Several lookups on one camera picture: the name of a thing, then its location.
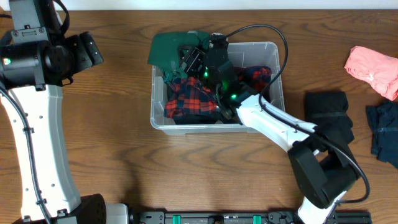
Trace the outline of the red navy plaid shirt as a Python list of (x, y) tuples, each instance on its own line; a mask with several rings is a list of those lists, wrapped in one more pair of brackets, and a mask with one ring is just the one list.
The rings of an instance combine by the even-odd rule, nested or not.
[[(239, 81), (258, 93), (271, 81), (272, 70), (268, 66), (235, 67), (234, 71)], [(196, 78), (176, 78), (167, 85), (167, 94), (164, 117), (174, 120), (177, 125), (235, 123), (222, 115), (215, 93)]]

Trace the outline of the dark green garment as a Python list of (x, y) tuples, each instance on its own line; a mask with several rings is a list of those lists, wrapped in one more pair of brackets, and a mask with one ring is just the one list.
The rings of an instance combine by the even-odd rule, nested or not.
[(152, 39), (147, 63), (158, 67), (164, 83), (169, 84), (176, 78), (187, 78), (180, 67), (181, 58), (194, 47), (206, 52), (209, 43), (210, 34), (200, 30), (159, 33)]

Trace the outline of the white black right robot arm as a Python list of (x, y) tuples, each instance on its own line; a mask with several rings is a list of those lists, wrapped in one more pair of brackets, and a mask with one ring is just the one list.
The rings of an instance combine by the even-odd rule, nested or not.
[(204, 47), (181, 46), (188, 52), (180, 67), (200, 82), (222, 117), (259, 131), (283, 149), (304, 195), (298, 217), (304, 223), (326, 223), (343, 196), (363, 176), (333, 126), (325, 129), (294, 118), (267, 101), (265, 94), (278, 72), (257, 91), (239, 80), (228, 58), (228, 36), (208, 35)]

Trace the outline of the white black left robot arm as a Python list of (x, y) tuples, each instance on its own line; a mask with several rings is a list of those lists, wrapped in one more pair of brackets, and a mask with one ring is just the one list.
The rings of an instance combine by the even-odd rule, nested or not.
[(80, 195), (62, 124), (62, 88), (103, 62), (89, 32), (70, 37), (61, 1), (9, 2), (14, 28), (1, 42), (1, 103), (11, 122), (22, 178), (20, 223), (129, 224), (128, 206)]

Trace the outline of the clear plastic storage bin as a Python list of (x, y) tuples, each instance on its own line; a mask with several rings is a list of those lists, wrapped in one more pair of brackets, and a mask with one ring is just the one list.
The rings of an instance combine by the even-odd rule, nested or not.
[[(240, 42), (230, 43), (228, 57), (235, 67), (252, 67), (265, 65), (275, 76), (282, 65), (279, 62), (278, 47), (273, 42)], [(175, 124), (171, 118), (164, 116), (164, 107), (168, 102), (167, 85), (163, 81), (162, 72), (152, 66), (152, 93), (150, 123), (153, 128), (165, 134), (194, 133), (254, 133), (255, 130), (240, 124), (226, 124), (218, 121), (214, 124)]]

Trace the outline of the black folded garment on table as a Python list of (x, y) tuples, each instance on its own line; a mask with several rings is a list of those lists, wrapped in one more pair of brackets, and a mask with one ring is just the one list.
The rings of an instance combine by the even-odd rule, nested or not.
[(354, 140), (353, 122), (347, 115), (349, 108), (343, 91), (307, 92), (304, 99), (305, 120), (318, 126), (335, 124), (347, 144)]

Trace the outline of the pink folded garment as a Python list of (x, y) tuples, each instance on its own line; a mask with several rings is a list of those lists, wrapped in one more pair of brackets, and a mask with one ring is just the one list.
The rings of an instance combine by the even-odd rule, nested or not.
[(351, 49), (344, 66), (354, 78), (368, 83), (388, 100), (397, 98), (397, 58), (362, 46)]

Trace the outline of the dark navy folded garment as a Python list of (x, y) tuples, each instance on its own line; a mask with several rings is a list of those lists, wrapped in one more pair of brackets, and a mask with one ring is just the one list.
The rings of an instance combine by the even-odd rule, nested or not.
[(397, 103), (367, 106), (366, 116), (373, 134), (371, 154), (397, 168)]

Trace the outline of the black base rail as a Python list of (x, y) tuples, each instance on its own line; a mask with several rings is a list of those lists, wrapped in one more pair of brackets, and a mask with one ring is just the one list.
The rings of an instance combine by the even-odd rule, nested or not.
[[(131, 214), (133, 224), (298, 224), (303, 221), (292, 211), (266, 213), (169, 213), (162, 211)], [(372, 224), (369, 212), (335, 212), (326, 224)]]

